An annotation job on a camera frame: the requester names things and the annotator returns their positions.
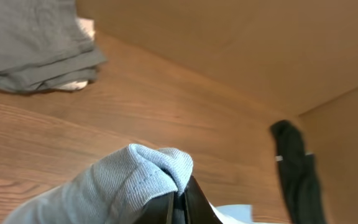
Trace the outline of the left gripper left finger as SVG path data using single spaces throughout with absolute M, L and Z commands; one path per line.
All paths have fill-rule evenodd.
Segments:
M 134 224 L 172 224 L 174 198 L 173 192 L 153 198 Z

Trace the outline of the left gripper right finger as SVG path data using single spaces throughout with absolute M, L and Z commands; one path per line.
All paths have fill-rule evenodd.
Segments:
M 186 224 L 223 224 L 193 176 L 184 192 L 184 211 Z

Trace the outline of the light blue printed t-shirt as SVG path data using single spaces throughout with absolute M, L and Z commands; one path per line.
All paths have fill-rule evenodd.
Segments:
M 130 144 L 16 208 L 5 223 L 134 223 L 155 197 L 179 198 L 193 171 L 179 149 Z

